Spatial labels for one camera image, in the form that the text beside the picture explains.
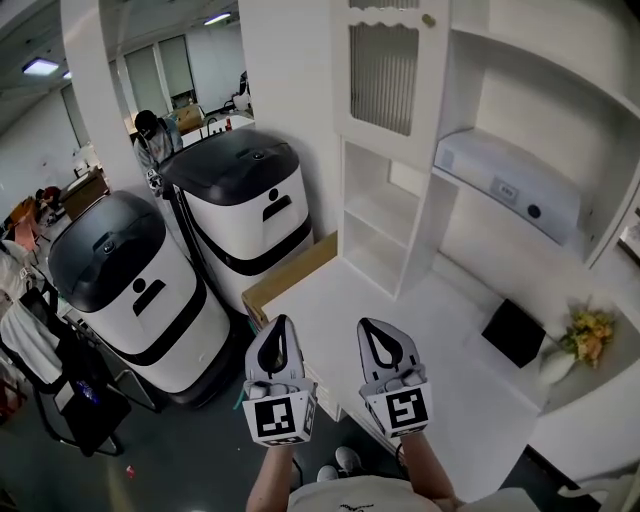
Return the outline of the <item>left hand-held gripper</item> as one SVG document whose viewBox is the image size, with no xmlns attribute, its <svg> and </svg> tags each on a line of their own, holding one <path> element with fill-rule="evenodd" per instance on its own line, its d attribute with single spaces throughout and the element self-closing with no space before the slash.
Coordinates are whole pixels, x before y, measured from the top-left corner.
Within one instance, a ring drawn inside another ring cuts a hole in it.
<svg viewBox="0 0 640 512">
<path fill-rule="evenodd" d="M 303 378 L 303 356 L 288 316 L 279 315 L 256 335 L 245 354 L 245 375 L 242 407 L 252 440 L 265 447 L 310 441 L 316 384 Z"/>
</svg>

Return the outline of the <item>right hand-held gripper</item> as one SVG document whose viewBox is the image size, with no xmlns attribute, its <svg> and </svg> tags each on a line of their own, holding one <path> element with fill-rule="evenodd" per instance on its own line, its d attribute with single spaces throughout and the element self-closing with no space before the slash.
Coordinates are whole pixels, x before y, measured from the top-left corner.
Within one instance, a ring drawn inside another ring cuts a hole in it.
<svg viewBox="0 0 640 512">
<path fill-rule="evenodd" d="M 433 401 L 414 341 L 373 318 L 358 322 L 357 338 L 367 383 L 359 393 L 382 435 L 393 439 L 421 432 L 432 419 Z"/>
</svg>

